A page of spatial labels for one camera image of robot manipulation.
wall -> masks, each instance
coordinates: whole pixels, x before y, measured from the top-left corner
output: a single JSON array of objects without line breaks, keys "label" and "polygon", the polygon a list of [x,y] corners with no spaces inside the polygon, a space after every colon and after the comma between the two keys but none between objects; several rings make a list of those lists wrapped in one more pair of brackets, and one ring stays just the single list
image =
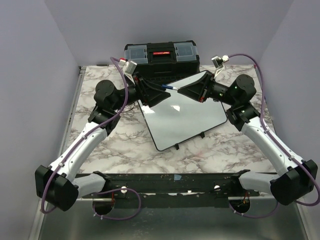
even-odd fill
[{"label": "wall", "polygon": [[79,68],[42,0],[0,8],[0,239],[27,239],[34,172],[57,157]]},{"label": "wall", "polygon": [[[200,60],[260,59],[292,0],[45,0],[79,65],[109,63],[126,44],[194,40]],[[238,63],[249,63],[245,58]]]},{"label": "wall", "polygon": [[[264,52],[266,100],[285,143],[320,166],[320,1],[295,0]],[[317,182],[320,184],[320,173]],[[306,201],[314,202],[315,191]],[[320,224],[320,205],[309,208]]]}]

toolbox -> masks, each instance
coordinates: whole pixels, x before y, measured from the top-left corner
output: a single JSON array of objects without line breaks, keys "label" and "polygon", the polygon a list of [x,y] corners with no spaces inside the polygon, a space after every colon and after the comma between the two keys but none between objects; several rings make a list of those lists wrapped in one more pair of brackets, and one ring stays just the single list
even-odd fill
[{"label": "toolbox", "polygon": [[199,73],[199,55],[194,41],[127,44],[124,58],[137,63],[147,80],[174,82]]}]

toolbox lid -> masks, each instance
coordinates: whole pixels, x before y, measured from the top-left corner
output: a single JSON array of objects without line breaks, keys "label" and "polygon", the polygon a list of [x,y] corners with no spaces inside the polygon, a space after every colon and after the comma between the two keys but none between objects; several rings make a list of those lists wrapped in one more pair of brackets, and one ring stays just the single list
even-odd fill
[{"label": "toolbox lid", "polygon": [[198,50],[192,42],[178,42],[173,44],[175,48],[176,61],[195,61],[197,60]]},{"label": "toolbox lid", "polygon": [[130,59],[137,64],[147,64],[147,45],[132,45],[124,50],[124,58]]}]

robotic arm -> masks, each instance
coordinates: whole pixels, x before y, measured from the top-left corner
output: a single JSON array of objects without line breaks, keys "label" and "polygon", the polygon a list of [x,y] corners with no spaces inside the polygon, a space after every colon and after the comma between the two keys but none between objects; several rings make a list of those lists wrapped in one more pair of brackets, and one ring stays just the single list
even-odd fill
[{"label": "robotic arm", "polygon": [[[250,76],[239,75],[229,87],[215,81],[228,59],[228,56],[212,58],[216,67],[215,73],[200,72],[197,74],[199,76],[197,81],[181,87],[177,92],[198,102],[211,98],[231,106],[226,112],[231,124],[262,150],[277,172],[277,174],[263,174],[242,170],[234,175],[236,181],[233,188],[236,192],[245,189],[269,193],[279,203],[288,205],[311,192],[314,184],[301,167],[295,164],[290,157],[286,157],[283,150],[275,145],[270,135],[280,142],[292,157],[294,156],[311,173],[313,178],[316,178],[318,167],[312,160],[304,161],[289,149],[266,123],[264,123],[266,129],[263,128],[259,112],[250,103],[251,98],[256,94],[254,80]],[[134,62],[122,60],[120,62],[124,65],[123,72],[129,85],[127,105],[141,100],[144,105],[153,107],[170,97],[170,94],[165,92],[161,86],[150,86],[138,72],[135,72]],[[99,82],[95,91],[96,105],[81,134],[57,160],[48,167],[39,166],[35,172],[36,192],[42,198],[49,178],[59,167],[48,185],[44,199],[63,211],[71,208],[77,198],[112,189],[110,177],[98,171],[76,178],[81,165],[95,147],[112,132],[120,117],[105,126],[98,128],[97,126],[115,116],[115,110],[121,107],[125,98],[124,89],[116,89],[109,80]],[[83,141],[73,149],[81,139]],[[66,155],[69,155],[67,160],[61,163]]]}]

marble tabletop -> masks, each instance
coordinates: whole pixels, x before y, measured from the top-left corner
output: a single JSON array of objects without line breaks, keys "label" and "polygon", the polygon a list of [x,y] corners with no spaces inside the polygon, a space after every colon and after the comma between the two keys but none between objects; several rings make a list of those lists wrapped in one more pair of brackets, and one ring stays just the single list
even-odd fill
[{"label": "marble tabletop", "polygon": [[[201,66],[200,70],[213,72],[214,67]],[[217,82],[230,85],[240,74],[253,77],[257,93],[251,103],[260,110],[262,93],[253,65],[228,65],[217,77]],[[104,79],[112,81],[118,89],[123,88],[115,66],[86,68],[68,145],[88,121],[95,106],[95,86]],[[272,127],[268,110],[265,120]],[[229,122],[205,132],[205,138],[194,137],[180,143],[179,147],[179,150],[171,147],[165,151],[157,151],[136,104],[133,110],[121,114],[116,128],[91,153],[80,173],[234,173],[243,169],[275,171],[260,149]]]}]

